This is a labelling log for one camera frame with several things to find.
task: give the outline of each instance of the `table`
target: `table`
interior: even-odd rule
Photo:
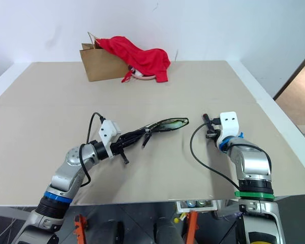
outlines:
[[[140,143],[127,148],[127,166],[120,157],[101,161],[73,204],[234,198],[234,187],[199,165],[189,149],[201,115],[224,111],[236,111],[246,139],[270,155],[274,194],[305,194],[302,134],[240,62],[229,64],[175,62],[166,83],[88,82],[79,62],[29,65],[0,96],[0,205],[37,205],[67,151],[85,141],[94,111],[124,133],[169,117],[188,117],[190,124],[154,135],[145,149]],[[91,139],[98,139],[99,126],[96,120]],[[202,161],[237,181],[234,165],[206,141],[205,130],[193,148]]]

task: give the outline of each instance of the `wire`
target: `wire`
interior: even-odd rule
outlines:
[[[226,239],[227,236],[229,236],[229,234],[232,232],[232,230],[234,229],[234,227],[236,226],[237,222],[235,221],[232,226],[228,229],[228,231],[226,232],[226,234],[224,235],[224,237],[221,239],[221,241],[219,242],[219,244],[222,244],[224,242],[224,240]]]
[[[16,220],[12,221],[12,222],[10,223],[10,225],[8,225],[7,228],[6,228],[3,232],[1,232],[0,237],[1,237],[7,230],[9,230],[9,228],[10,228],[15,222],[16,222]]]
[[[79,161],[80,161],[81,167],[82,167],[82,169],[83,169],[83,172],[84,172],[85,175],[87,176],[88,181],[87,181],[86,183],[82,184],[80,187],[87,186],[87,185],[91,182],[91,180],[92,180],[92,178],[91,178],[90,175],[88,174],[88,171],[87,171],[87,169],[86,169],[86,167],[85,167],[85,164],[83,163],[83,159],[82,159],[82,148],[83,148],[84,146],[85,146],[85,144],[81,144],[80,147],[79,147]]]
[[[270,172],[271,172],[271,170],[272,170],[271,158],[270,158],[270,156],[266,153],[265,150],[259,148],[258,146],[249,145],[249,144],[240,144],[240,143],[238,143],[238,144],[231,144],[231,145],[229,145],[229,146],[226,148],[226,151],[228,151],[229,149],[231,149],[231,148],[234,147],[234,146],[247,146],[247,147],[254,148],[254,149],[256,149],[256,150],[259,150],[259,151],[263,152],[263,153],[266,155],[266,158],[268,159],[269,168],[270,168]]]
[[[190,150],[191,150],[192,156],[193,156],[193,157],[195,158],[195,160],[198,161],[198,163],[201,164],[203,167],[205,167],[205,168],[211,170],[212,172],[214,172],[214,173],[220,175],[221,177],[225,178],[226,180],[228,180],[233,186],[235,186],[235,187],[239,190],[238,185],[237,185],[234,181],[232,181],[229,177],[225,176],[223,173],[221,173],[221,172],[219,172],[219,171],[217,171],[217,170],[215,170],[215,169],[213,169],[213,168],[211,168],[211,167],[205,165],[204,163],[202,163],[202,162],[197,158],[197,156],[194,154],[193,149],[192,149],[192,141],[193,141],[193,138],[194,138],[195,134],[198,132],[198,130],[200,130],[203,126],[206,126],[206,125],[207,125],[207,123],[204,123],[204,124],[200,125],[200,126],[193,132],[193,134],[192,134],[192,136],[191,136],[191,140],[190,140]]]
[[[9,230],[7,244],[9,244],[9,241],[10,241],[10,235],[11,235],[11,228],[10,228],[10,230]]]
[[[95,115],[99,116],[101,123],[103,123],[103,121],[105,120],[105,118],[100,113],[94,112],[91,115],[92,117],[90,118],[90,122],[89,122],[86,144],[89,144],[90,131],[92,130],[92,123],[93,123],[93,119],[94,119]],[[87,186],[91,182],[91,180],[92,180],[92,178],[90,177],[90,175],[89,175],[89,173],[88,173],[88,171],[87,171],[87,169],[85,167],[85,164],[83,163],[83,159],[82,159],[82,148],[84,146],[85,146],[85,144],[81,144],[80,147],[79,147],[79,161],[80,161],[80,164],[81,164],[83,172],[87,176],[88,181],[86,183],[82,184],[80,187]]]
[[[94,112],[90,118],[90,122],[89,122],[89,127],[88,127],[88,132],[87,132],[87,140],[86,140],[86,144],[89,143],[89,136],[90,136],[90,131],[92,129],[92,123],[93,123],[93,119],[95,117],[95,115],[99,116],[100,120],[101,120],[101,123],[103,123],[103,121],[105,120],[105,118],[100,114],[100,113],[97,113],[97,112]]]

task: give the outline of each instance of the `orange bracket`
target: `orange bracket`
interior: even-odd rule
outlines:
[[[198,226],[197,226],[198,212],[191,211],[187,215],[187,218],[189,221],[189,230],[188,230],[186,244],[194,244],[195,231],[198,229]]]
[[[75,217],[75,231],[78,244],[86,244],[85,228],[87,227],[87,219],[82,215],[76,215]]]

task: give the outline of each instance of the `yellow component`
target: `yellow component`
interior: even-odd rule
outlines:
[[[251,244],[271,244],[271,243],[268,243],[266,241],[255,241],[255,242],[252,242]]]
[[[187,216],[187,213],[186,213],[186,212],[183,212],[183,213],[181,214],[181,216],[179,217],[179,219],[183,221],[183,220],[185,219],[186,216]]]

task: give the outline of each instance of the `doorway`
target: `doorway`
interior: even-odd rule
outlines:
[[[305,135],[305,60],[274,99]]]

